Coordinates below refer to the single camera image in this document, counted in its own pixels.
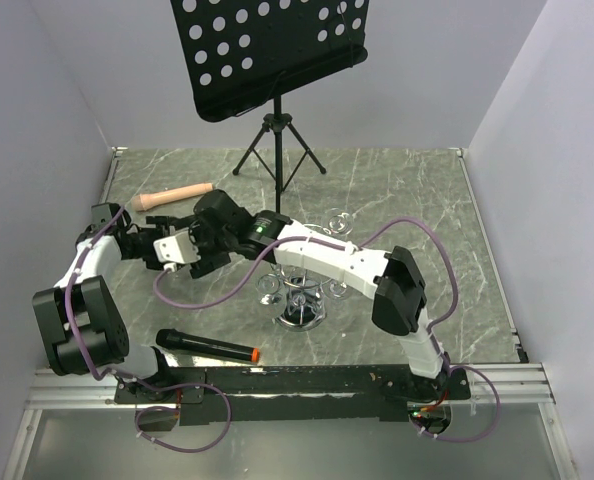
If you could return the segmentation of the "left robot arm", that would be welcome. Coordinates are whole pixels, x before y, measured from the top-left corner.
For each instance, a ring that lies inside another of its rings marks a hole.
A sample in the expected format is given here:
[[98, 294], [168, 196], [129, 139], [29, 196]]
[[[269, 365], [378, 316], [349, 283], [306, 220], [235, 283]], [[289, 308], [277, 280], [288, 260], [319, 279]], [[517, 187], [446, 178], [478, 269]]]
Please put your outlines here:
[[92, 222], [76, 240], [76, 254], [64, 276], [32, 298], [32, 307], [50, 369], [58, 376], [112, 375], [161, 402], [174, 390], [174, 377], [156, 347], [133, 344], [108, 280], [123, 260], [141, 260], [158, 269], [154, 242], [169, 232], [165, 220], [132, 222], [117, 203], [91, 208]]

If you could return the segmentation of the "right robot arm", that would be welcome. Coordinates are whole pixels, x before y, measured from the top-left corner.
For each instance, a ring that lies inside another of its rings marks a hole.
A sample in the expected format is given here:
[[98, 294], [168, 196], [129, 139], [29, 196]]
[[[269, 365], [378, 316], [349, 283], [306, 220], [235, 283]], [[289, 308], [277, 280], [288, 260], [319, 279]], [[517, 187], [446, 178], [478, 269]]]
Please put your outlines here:
[[164, 267], [190, 266], [197, 277], [238, 254], [254, 266], [266, 261], [340, 282], [370, 299], [373, 324], [400, 340], [419, 395], [435, 398], [448, 386], [444, 350], [426, 311], [425, 281], [404, 247], [374, 250], [318, 233], [277, 212], [252, 215], [225, 191], [214, 190], [198, 201], [193, 215], [166, 218], [164, 234], [153, 248]]

